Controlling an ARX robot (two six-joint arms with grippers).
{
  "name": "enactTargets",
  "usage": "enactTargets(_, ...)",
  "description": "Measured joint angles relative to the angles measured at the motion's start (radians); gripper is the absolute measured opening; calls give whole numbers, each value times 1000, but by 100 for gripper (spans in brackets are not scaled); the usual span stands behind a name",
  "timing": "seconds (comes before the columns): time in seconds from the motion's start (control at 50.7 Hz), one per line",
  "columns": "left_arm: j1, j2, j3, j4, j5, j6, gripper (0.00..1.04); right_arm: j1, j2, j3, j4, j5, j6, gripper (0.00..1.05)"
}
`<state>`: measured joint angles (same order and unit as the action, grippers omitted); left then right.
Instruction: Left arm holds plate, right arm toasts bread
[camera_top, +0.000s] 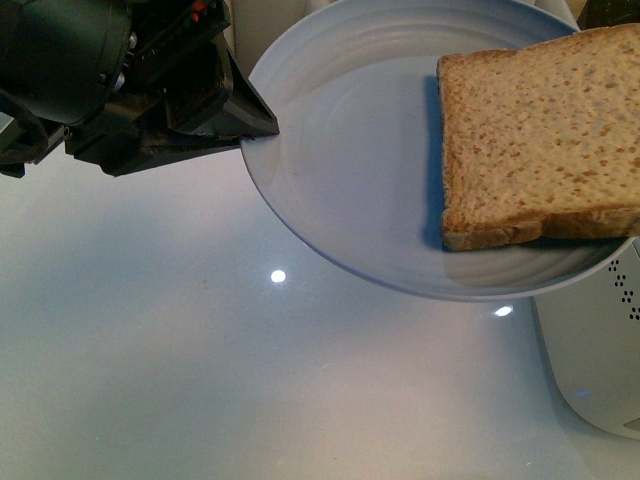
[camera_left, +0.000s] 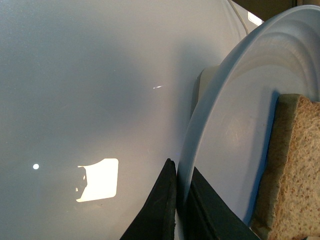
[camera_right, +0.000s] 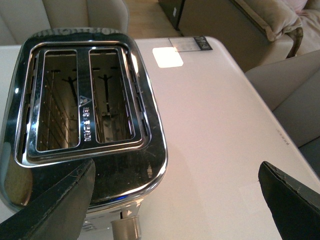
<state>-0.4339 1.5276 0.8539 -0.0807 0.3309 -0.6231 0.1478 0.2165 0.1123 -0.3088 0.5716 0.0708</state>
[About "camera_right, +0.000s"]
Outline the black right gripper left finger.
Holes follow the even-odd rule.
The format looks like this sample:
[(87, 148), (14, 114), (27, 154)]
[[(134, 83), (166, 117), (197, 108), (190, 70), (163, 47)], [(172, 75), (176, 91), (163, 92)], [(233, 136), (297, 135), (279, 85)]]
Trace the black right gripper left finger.
[(76, 240), (89, 208), (96, 168), (86, 159), (30, 205), (0, 224), (2, 240)]

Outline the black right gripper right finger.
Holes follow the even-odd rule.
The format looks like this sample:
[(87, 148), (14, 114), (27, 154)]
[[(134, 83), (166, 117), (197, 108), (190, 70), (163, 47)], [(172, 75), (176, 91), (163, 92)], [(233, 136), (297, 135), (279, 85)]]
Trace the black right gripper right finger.
[(264, 161), (258, 171), (262, 195), (283, 240), (320, 238), (320, 194)]

